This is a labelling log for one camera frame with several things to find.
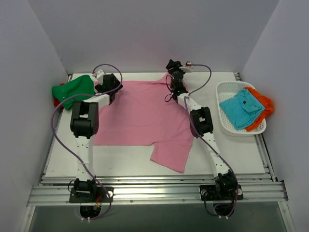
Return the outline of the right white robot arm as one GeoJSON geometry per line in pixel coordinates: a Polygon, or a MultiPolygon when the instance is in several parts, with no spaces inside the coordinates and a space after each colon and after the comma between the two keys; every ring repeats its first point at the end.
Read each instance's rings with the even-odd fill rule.
{"type": "Polygon", "coordinates": [[[217,146],[210,108],[201,106],[192,98],[193,93],[201,90],[210,81],[212,77],[211,68],[203,64],[198,65],[209,70],[209,77],[201,87],[188,91],[184,85],[184,75],[192,72],[195,66],[191,62],[182,65],[180,61],[170,59],[166,65],[170,75],[168,89],[171,98],[185,109],[192,135],[202,141],[204,150],[208,152],[215,182],[214,193],[217,198],[224,200],[232,193],[238,192],[238,181],[233,169],[224,160],[217,146]]]}

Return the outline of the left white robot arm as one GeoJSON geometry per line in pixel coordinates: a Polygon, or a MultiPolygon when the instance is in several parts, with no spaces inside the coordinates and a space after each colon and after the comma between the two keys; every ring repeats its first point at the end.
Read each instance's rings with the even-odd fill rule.
{"type": "Polygon", "coordinates": [[[97,95],[73,103],[70,130],[77,145],[77,175],[74,190],[87,203],[97,198],[97,182],[93,168],[93,142],[99,129],[99,110],[112,104],[116,93],[123,87],[113,74],[97,74],[97,95]]]}

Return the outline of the pink t-shirt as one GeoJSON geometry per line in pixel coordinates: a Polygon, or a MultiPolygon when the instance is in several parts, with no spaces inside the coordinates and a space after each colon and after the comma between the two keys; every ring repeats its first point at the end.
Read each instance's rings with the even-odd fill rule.
{"type": "Polygon", "coordinates": [[[153,145],[150,159],[184,172],[193,143],[185,109],[173,100],[165,74],[156,81],[124,81],[111,105],[99,111],[94,145],[153,145]]]}

